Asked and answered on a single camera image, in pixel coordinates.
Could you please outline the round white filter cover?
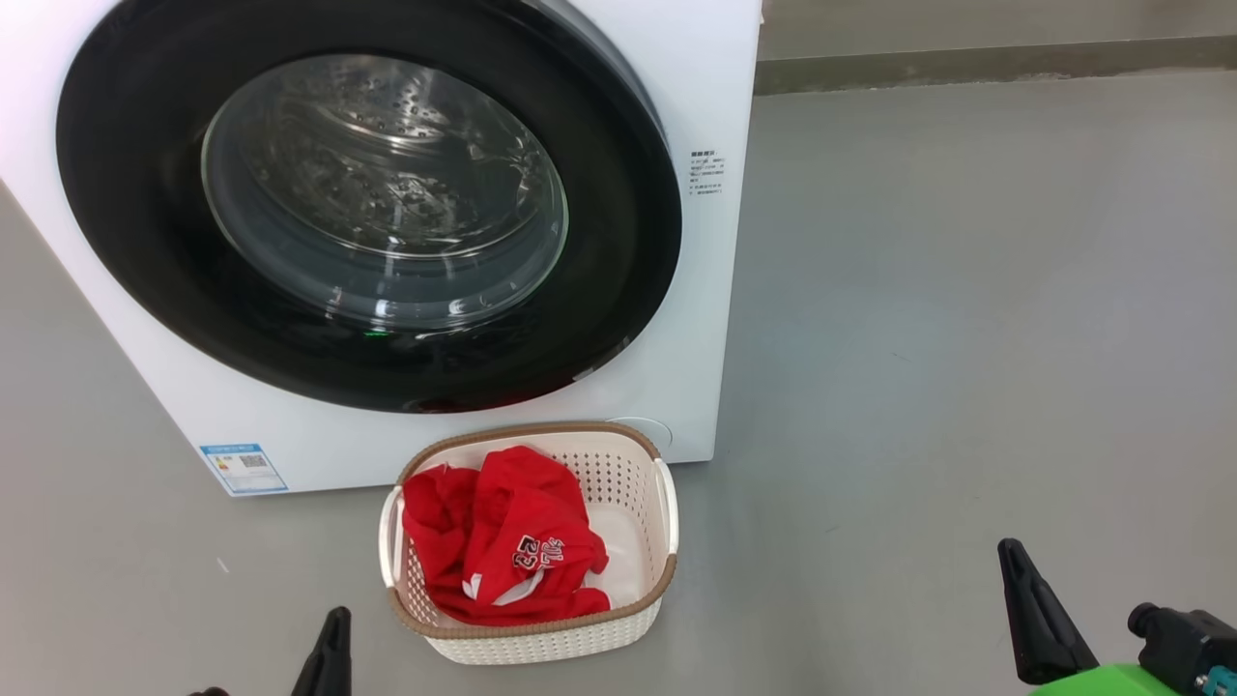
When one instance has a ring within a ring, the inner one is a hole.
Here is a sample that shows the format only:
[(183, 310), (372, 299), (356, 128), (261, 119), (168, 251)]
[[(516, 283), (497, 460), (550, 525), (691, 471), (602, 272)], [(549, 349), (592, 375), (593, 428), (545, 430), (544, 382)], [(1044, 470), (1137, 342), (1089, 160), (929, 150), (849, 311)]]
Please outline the round white filter cover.
[(635, 431), (640, 431), (644, 439), (664, 454), (670, 450), (673, 440), (673, 431), (663, 422), (657, 422), (654, 419), (640, 418), (640, 417), (618, 417), (614, 419), (607, 419), (609, 423), (622, 424), (622, 427), (632, 428)]

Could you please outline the steel washing machine drum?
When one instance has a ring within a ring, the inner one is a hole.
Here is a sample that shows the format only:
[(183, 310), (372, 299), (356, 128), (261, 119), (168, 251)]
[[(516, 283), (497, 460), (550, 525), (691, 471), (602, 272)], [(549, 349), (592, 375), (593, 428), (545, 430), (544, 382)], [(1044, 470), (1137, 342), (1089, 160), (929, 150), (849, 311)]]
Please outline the steel washing machine drum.
[(533, 131), (404, 59), (323, 54), (256, 75), (214, 114), (200, 180), (247, 265), (380, 333), (491, 320), (568, 242), (560, 172)]

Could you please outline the white front-load washing machine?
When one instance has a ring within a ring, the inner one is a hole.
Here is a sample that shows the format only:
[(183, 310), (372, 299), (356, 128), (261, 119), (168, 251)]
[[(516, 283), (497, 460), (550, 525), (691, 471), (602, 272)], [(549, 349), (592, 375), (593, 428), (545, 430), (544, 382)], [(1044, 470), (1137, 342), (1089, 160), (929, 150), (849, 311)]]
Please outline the white front-load washing machine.
[(618, 417), (666, 423), (668, 462), (711, 457), (762, 0), (531, 0), (580, 22), (637, 82), (669, 145), (685, 239), (664, 303), (612, 361), (534, 399), (444, 414), (362, 410), (259, 382), (161, 326), (101, 265), (66, 197), (56, 122), (80, 45), (121, 1), (0, 0), (0, 180), (209, 470), (199, 448), (257, 444), (286, 493), (388, 486), (450, 436)]

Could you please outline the dark wall baseboard strip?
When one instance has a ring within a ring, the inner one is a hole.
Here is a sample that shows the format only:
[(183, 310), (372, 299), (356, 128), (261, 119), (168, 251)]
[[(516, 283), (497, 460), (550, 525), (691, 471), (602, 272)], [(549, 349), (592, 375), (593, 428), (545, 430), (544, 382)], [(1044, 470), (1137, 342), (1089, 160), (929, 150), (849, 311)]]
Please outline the dark wall baseboard strip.
[(1108, 43), (995, 45), (764, 59), (756, 66), (755, 96), (1235, 70), (1237, 35)]

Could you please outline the blue energy label sticker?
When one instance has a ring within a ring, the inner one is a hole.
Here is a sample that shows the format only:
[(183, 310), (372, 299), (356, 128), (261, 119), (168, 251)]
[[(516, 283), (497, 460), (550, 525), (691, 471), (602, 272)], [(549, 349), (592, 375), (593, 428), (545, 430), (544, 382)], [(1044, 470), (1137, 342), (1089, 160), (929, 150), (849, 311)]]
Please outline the blue energy label sticker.
[(199, 448), (204, 461), (228, 494), (281, 494), (288, 492), (285, 478), (257, 444)]

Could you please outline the red jersey with white print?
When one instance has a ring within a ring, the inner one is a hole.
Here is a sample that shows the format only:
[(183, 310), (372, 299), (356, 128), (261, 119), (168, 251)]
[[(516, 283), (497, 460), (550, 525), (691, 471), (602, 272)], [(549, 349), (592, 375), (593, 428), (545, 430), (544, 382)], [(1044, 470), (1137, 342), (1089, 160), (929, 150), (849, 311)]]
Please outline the red jersey with white print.
[(609, 612), (609, 595), (588, 586), (607, 564), (564, 464), (523, 446), (486, 455), (461, 572), (465, 622), (520, 626)]

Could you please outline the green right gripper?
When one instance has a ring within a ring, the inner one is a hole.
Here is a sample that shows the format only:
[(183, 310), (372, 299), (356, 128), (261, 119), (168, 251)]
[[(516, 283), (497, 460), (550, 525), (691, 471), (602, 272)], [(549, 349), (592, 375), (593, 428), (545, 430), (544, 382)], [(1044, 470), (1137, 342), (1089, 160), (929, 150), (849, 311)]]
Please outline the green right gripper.
[(1100, 666), (1023, 541), (997, 545), (1009, 639), (1025, 696), (1184, 696), (1136, 664)]

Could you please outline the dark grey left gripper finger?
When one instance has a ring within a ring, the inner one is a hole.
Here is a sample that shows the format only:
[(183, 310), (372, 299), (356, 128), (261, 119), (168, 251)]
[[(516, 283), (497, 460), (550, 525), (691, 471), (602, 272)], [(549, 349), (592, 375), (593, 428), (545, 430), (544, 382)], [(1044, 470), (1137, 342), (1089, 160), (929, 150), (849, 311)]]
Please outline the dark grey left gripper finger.
[(353, 612), (332, 608), (289, 696), (353, 696)]

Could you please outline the cream perforated basket brown rim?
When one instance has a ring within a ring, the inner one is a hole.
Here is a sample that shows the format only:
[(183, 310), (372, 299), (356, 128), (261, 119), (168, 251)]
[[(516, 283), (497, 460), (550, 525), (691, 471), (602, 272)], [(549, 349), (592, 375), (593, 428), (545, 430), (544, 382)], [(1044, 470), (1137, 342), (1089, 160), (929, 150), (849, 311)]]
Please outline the cream perforated basket brown rim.
[(564, 464), (579, 481), (593, 528), (611, 561), (591, 580), (614, 609), (579, 621), (486, 628), (461, 623), (432, 602), (414, 541), (403, 533), (402, 490), (390, 490), (379, 525), (379, 561), (390, 608), (435, 651), (464, 665), (555, 661), (617, 651), (649, 630), (675, 577), (675, 481), (644, 433), (615, 422), (550, 422), (452, 436), (422, 449), (401, 478), (452, 464), (477, 470), (487, 452), (527, 446)]

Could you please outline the black round glass washer door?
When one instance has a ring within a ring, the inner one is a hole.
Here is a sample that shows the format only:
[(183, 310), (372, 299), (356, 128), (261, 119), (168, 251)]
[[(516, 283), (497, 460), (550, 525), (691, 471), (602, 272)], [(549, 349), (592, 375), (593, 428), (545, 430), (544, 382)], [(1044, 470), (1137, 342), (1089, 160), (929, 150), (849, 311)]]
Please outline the black round glass washer door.
[[(560, 172), (560, 263), (475, 325), (380, 333), (247, 265), (212, 215), (214, 114), (275, 67), (375, 54), (507, 106)], [(649, 325), (675, 276), (682, 194), (637, 82), (581, 23), (531, 0), (122, 0), (75, 53), (56, 145), (80, 234), (177, 337), (259, 382), (381, 413), (475, 413), (560, 391)]]

